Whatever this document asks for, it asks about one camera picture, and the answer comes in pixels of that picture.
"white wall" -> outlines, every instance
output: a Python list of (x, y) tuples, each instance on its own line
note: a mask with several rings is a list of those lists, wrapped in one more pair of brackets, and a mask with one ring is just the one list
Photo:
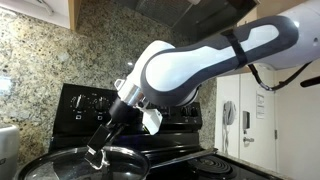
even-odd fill
[[(296, 69), (278, 71), (277, 81), (286, 79)], [(320, 60), (276, 93), (279, 171), (299, 180), (320, 178), (320, 85), (300, 86), (301, 81), (315, 76), (320, 76)]]
[[(217, 78), (217, 104), (216, 104), (216, 126), (215, 126), (215, 147), (219, 151), (222, 148), (222, 115), (223, 105), (227, 101), (233, 101), (239, 114), (239, 90), (240, 76), (232, 75)], [(229, 126), (229, 155), (239, 157), (239, 118), (236, 117), (233, 124)]]

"granite countertop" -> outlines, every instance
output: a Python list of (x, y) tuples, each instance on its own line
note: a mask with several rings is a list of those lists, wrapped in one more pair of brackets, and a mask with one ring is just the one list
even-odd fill
[[(47, 152), (63, 83), (114, 89), (154, 40), (191, 43), (110, 0), (83, 1), (77, 32), (0, 9), (0, 123), (20, 128), (20, 165)], [(199, 92), (204, 148), (214, 145), (215, 92), (215, 79)]]
[(272, 175), (272, 176), (274, 176), (274, 177), (277, 177), (277, 178), (280, 178), (280, 179), (285, 179), (285, 180), (292, 180), (292, 178), (290, 178), (290, 177), (288, 177), (288, 176), (285, 176), (285, 175), (280, 174), (280, 173), (277, 173), (277, 172), (275, 172), (275, 171), (272, 171), (272, 170), (269, 170), (269, 169), (260, 167), (260, 166), (258, 166), (258, 165), (252, 164), (252, 163), (249, 163), (249, 162), (244, 161), (244, 160), (242, 160), (242, 159), (239, 159), (239, 158), (230, 156), (230, 155), (228, 155), (228, 154), (226, 154), (226, 153), (223, 153), (223, 152), (218, 151), (217, 154), (220, 155), (220, 156), (226, 157), (226, 158), (228, 158), (228, 159), (231, 159), (231, 160), (233, 160), (233, 161), (236, 161), (236, 162), (238, 162), (238, 163), (240, 163), (240, 164), (244, 164), (244, 165), (249, 166), (249, 167), (251, 167), (251, 168), (254, 168), (254, 169), (257, 169), (257, 170), (262, 171), (262, 172), (264, 172), (264, 173), (270, 174), (270, 175)]

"cooking pot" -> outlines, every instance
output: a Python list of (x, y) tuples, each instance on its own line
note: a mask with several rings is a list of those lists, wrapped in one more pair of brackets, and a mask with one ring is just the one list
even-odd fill
[(100, 153), (101, 163), (97, 166), (91, 165), (84, 159), (87, 150), (86, 147), (74, 148), (44, 155), (23, 167), (15, 179), (144, 180), (150, 169), (216, 153), (216, 149), (208, 149), (151, 166), (149, 159), (139, 151), (105, 146)]

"black stove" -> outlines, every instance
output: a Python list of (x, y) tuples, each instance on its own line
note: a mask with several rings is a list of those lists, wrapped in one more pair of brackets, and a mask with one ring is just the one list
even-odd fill
[[(109, 108), (117, 92), (106, 89), (64, 84), (54, 122), (49, 152), (86, 146), (101, 124), (110, 120)], [(186, 107), (157, 108), (163, 115), (156, 135), (149, 135), (142, 127), (142, 114), (130, 112), (131, 125), (114, 142), (145, 154), (151, 164), (157, 164), (200, 151), (198, 130), (202, 126), (199, 103)], [(152, 169), (147, 180), (210, 180), (210, 179), (278, 179), (266, 173), (214, 155), (188, 162)]]

